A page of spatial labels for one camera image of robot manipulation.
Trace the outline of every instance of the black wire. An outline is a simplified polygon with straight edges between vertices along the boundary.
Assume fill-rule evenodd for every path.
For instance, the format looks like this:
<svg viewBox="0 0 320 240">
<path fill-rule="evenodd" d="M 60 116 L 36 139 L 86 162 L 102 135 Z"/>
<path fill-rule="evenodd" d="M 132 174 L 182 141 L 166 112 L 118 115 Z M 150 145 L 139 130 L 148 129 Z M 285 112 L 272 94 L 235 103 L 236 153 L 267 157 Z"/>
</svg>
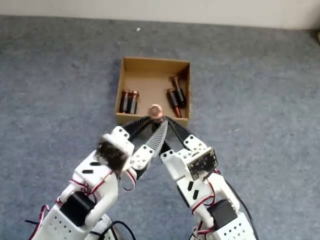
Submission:
<svg viewBox="0 0 320 240">
<path fill-rule="evenodd" d="M 37 225 L 38 224 L 38 222 L 36 222 L 36 221 L 31 221 L 31 220 L 24 220 L 26 223 L 28 223 L 28 224 L 34 224 L 34 225 Z"/>
<path fill-rule="evenodd" d="M 259 240 L 259 237 L 258 237 L 258 233 L 257 233 L 257 230 L 256 230 L 256 227 L 255 227 L 255 224 L 254 224 L 254 220 L 252 219 L 252 216 L 249 212 L 249 209 L 247 208 L 247 206 L 245 205 L 244 201 L 242 201 L 242 199 L 239 197 L 238 193 L 235 191 L 235 189 L 230 185 L 229 182 L 226 181 L 226 179 L 224 179 L 226 184 L 228 184 L 229 188 L 232 190 L 232 192 L 234 193 L 234 195 L 238 198 L 239 202 L 242 204 L 242 206 L 244 207 L 245 211 L 246 211 L 246 214 L 248 215 L 249 217 L 249 220 L 251 222 L 251 226 L 252 226 L 252 229 L 253 229 L 253 233 L 254 233 L 254 236 L 256 238 L 256 240 Z"/>
<path fill-rule="evenodd" d="M 90 233 L 93 234 L 93 235 L 97 235 L 97 236 L 99 236 L 99 237 L 101 236 L 101 234 L 98 233 L 98 232 L 96 232 L 96 231 L 90 231 Z"/>
<path fill-rule="evenodd" d="M 132 232 L 132 230 L 130 229 L 130 227 L 128 227 L 127 224 L 125 224 L 123 221 L 113 221 L 100 235 L 98 240 L 104 240 L 105 239 L 105 235 L 106 233 L 115 225 L 115 224 L 121 224 L 123 225 L 131 234 L 132 240 L 136 240 L 136 237 L 134 235 L 134 233 Z"/>
</svg>

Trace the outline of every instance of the cardboard box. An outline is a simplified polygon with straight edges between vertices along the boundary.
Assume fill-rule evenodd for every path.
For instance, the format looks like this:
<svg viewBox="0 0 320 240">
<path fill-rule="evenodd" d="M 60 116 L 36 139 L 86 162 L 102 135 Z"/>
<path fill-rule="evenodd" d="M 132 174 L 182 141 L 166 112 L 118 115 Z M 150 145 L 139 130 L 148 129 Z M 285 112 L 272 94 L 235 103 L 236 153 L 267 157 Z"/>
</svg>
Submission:
<svg viewBox="0 0 320 240">
<path fill-rule="evenodd" d="M 182 118 L 176 117 L 167 99 L 167 89 L 174 88 L 169 77 L 178 76 L 186 97 L 186 107 L 180 108 Z M 125 57 L 122 59 L 115 117 L 119 124 L 138 120 L 148 115 L 152 104 L 162 106 L 164 115 L 187 126 L 191 116 L 190 62 L 173 59 Z M 120 113 L 122 91 L 138 91 L 136 114 Z"/>
</svg>

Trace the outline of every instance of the dark cylinder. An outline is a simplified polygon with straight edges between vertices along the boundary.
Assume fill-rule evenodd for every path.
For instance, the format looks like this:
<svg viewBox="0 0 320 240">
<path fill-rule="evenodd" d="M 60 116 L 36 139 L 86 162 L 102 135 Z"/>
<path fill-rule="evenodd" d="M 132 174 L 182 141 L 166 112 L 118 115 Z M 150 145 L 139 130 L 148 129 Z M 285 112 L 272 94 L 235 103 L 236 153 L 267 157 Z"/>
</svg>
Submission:
<svg viewBox="0 0 320 240">
<path fill-rule="evenodd" d="M 131 100 L 131 104 L 130 104 L 130 110 L 129 110 L 129 114 L 136 114 L 137 113 L 137 106 L 138 106 L 138 102 L 137 99 L 139 97 L 139 92 L 138 91 L 132 91 L 132 100 Z"/>
<path fill-rule="evenodd" d="M 178 105 L 179 105 L 179 107 L 184 108 L 186 106 L 186 97 L 185 97 L 184 92 L 182 91 L 182 89 L 179 86 L 179 79 L 177 76 L 175 76 L 172 79 L 172 84 L 173 84 L 175 91 L 176 91 L 175 94 L 176 94 L 176 99 L 178 101 Z"/>
<path fill-rule="evenodd" d="M 130 91 L 126 89 L 122 91 L 120 109 L 119 109 L 119 112 L 122 114 L 124 113 L 127 114 L 129 111 L 129 94 L 130 94 Z"/>
<path fill-rule="evenodd" d="M 178 100 L 177 100 L 177 97 L 176 97 L 176 94 L 175 94 L 175 90 L 172 89 L 172 88 L 169 88 L 166 91 L 166 96 L 167 96 L 167 98 L 169 100 L 169 103 L 170 103 L 171 108 L 173 109 L 175 115 L 178 118 L 181 118 L 181 112 L 180 112 L 180 109 L 179 109 L 179 104 L 178 104 Z"/>
</svg>

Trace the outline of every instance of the red wire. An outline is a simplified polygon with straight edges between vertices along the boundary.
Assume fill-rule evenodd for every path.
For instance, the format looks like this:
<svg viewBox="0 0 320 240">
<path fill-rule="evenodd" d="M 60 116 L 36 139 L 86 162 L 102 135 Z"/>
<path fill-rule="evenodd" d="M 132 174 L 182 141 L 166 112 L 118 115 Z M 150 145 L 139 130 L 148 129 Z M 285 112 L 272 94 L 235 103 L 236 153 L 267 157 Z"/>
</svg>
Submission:
<svg viewBox="0 0 320 240">
<path fill-rule="evenodd" d="M 122 187 L 122 188 L 123 188 L 123 190 L 125 190 L 125 191 L 131 191 L 131 190 L 133 190 L 133 189 L 136 187 L 137 181 L 136 181 L 135 177 L 131 174 L 131 172 L 130 172 L 129 170 L 126 171 L 126 174 L 127 174 L 127 175 L 129 176 L 129 178 L 131 179 L 131 181 L 132 181 L 132 183 L 133 183 L 133 187 L 130 188 L 130 189 L 125 188 L 125 187 Z"/>
<path fill-rule="evenodd" d="M 204 234 L 210 233 L 213 229 L 215 229 L 215 226 L 212 226 L 211 228 L 209 228 L 209 229 L 207 229 L 207 230 L 197 231 L 197 233 L 198 233 L 199 235 L 204 235 Z"/>
<path fill-rule="evenodd" d="M 201 201 L 199 201 L 193 208 L 192 208 L 192 214 L 194 214 L 195 210 L 201 205 L 203 204 L 205 201 L 207 201 L 208 199 L 214 198 L 214 195 L 208 195 L 206 196 L 204 199 L 202 199 Z"/>
<path fill-rule="evenodd" d="M 42 224 L 42 221 L 44 220 L 44 214 L 45 214 L 45 210 L 48 210 L 50 211 L 50 208 L 48 205 L 43 205 L 42 208 L 41 208 L 41 211 L 40 211 L 40 215 L 39 215 L 39 222 L 38 224 L 36 225 L 35 229 L 33 230 L 33 233 L 31 234 L 29 240 L 33 239 L 34 236 L 36 235 L 37 231 L 39 230 L 41 224 Z"/>
<path fill-rule="evenodd" d="M 56 198 L 55 203 L 58 204 L 60 207 L 62 206 L 62 202 L 60 201 L 59 196 Z"/>
<path fill-rule="evenodd" d="M 74 179 L 70 179 L 70 182 L 72 182 L 72 183 L 74 183 L 74 184 L 77 184 L 77 185 L 83 187 L 82 191 L 83 191 L 87 196 L 90 196 L 90 195 L 92 194 L 92 195 L 93 195 L 93 198 L 94 198 L 94 203 L 97 203 L 98 200 L 97 200 L 97 196 L 95 195 L 95 192 L 98 190 L 98 188 L 101 187 L 102 184 L 104 184 L 105 179 L 106 179 L 109 175 L 111 175 L 112 173 L 113 173 L 113 171 L 110 171 L 110 172 L 102 179 L 102 181 L 92 189 L 92 191 L 90 191 L 90 189 L 88 188 L 89 185 L 88 185 L 86 182 L 85 182 L 85 183 L 81 183 L 81 182 L 76 181 L 76 180 L 74 180 Z M 57 200 L 56 200 L 55 202 L 56 202 L 57 204 L 59 204 L 59 205 L 62 204 L 62 202 L 59 200 L 59 198 L 57 198 Z"/>
</svg>

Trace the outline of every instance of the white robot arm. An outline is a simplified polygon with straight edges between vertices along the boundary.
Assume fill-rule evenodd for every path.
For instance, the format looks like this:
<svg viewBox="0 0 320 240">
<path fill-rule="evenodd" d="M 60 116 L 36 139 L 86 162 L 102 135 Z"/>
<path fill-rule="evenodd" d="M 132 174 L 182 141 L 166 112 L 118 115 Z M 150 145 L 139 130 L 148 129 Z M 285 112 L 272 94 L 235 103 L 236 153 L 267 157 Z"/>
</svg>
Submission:
<svg viewBox="0 0 320 240">
<path fill-rule="evenodd" d="M 159 154 L 167 128 L 168 122 L 164 121 L 135 153 L 135 146 L 129 141 L 131 135 L 125 127 L 117 126 L 111 134 L 103 135 L 97 150 L 76 167 L 69 186 L 45 218 L 45 208 L 42 208 L 40 221 L 30 240 L 116 239 L 112 229 L 103 238 L 99 234 L 111 224 L 105 212 L 118 198 L 118 181 L 122 173 L 127 173 L 136 184 L 137 172 L 140 171 L 141 177 L 151 159 Z"/>
<path fill-rule="evenodd" d="M 178 192 L 199 225 L 191 240 L 258 240 L 240 203 L 224 177 L 216 169 L 215 151 L 169 119 L 184 145 L 178 152 L 163 152 L 160 158 L 176 182 Z"/>
</svg>

